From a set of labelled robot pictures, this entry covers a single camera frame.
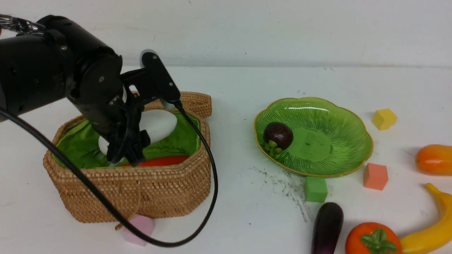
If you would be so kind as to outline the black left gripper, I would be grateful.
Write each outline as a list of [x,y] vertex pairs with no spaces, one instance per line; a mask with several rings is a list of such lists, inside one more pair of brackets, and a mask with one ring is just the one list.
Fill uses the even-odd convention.
[[119,56],[102,53],[81,64],[80,78],[70,101],[107,142],[107,161],[125,158],[131,166],[145,161],[149,136],[140,128],[142,107],[120,77]]

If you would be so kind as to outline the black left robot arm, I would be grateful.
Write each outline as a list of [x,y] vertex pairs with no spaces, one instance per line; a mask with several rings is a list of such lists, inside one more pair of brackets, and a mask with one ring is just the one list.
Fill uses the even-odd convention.
[[145,161],[149,136],[140,129],[142,107],[121,76],[122,57],[88,30],[63,16],[34,23],[1,15],[1,106],[21,115],[63,98],[107,143],[110,164]]

